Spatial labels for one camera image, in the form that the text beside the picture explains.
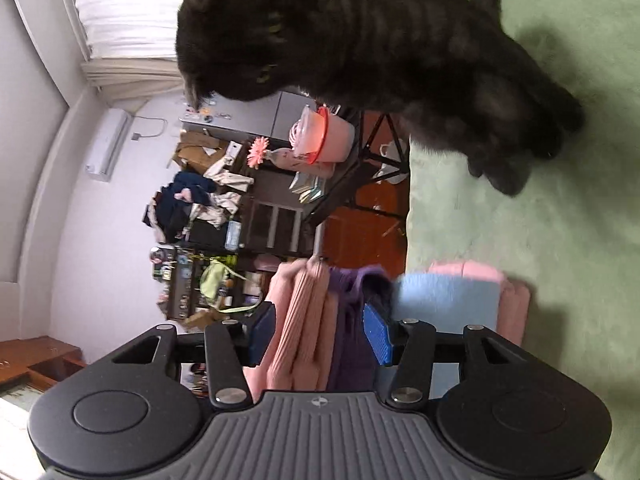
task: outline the metal screw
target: metal screw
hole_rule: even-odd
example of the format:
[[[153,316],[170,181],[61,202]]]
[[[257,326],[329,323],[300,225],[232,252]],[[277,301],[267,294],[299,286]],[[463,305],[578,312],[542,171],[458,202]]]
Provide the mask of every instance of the metal screw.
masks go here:
[[[240,404],[245,399],[246,392],[240,388],[224,388],[216,392],[216,400],[222,404]]]
[[[398,388],[391,392],[391,398],[399,404],[415,404],[422,399],[422,392],[415,388]]]

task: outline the pink flower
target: pink flower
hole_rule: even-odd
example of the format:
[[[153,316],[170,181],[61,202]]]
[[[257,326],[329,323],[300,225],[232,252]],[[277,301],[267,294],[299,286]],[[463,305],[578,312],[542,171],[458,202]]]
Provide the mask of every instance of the pink flower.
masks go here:
[[[251,148],[249,148],[249,154],[246,156],[250,168],[257,168],[264,162],[264,155],[268,146],[269,139],[266,137],[256,137]]]

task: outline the cat head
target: cat head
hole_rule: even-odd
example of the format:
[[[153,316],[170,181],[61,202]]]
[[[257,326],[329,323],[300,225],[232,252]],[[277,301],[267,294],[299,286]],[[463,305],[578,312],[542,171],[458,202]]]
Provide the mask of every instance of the cat head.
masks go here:
[[[296,83],[314,0],[184,0],[175,40],[185,96],[252,101]]]

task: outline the air conditioner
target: air conditioner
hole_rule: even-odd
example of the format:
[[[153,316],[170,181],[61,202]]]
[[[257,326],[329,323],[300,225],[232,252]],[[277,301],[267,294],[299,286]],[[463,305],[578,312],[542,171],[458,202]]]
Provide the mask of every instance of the air conditioner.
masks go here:
[[[108,182],[127,137],[131,116],[119,108],[109,108],[98,125],[84,168],[91,178]]]

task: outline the cat eye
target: cat eye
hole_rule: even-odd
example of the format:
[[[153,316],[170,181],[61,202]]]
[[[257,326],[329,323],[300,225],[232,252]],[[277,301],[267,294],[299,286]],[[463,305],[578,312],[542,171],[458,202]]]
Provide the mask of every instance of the cat eye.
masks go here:
[[[272,64],[263,66],[262,69],[260,70],[260,75],[255,80],[255,82],[257,82],[258,84],[266,83],[271,77],[269,72],[273,67],[275,67],[275,65],[272,65]]]
[[[267,17],[271,23],[268,31],[269,34],[273,36],[273,41],[276,43],[283,43],[285,40],[278,36],[278,33],[282,31],[282,15],[279,12],[270,12]]]

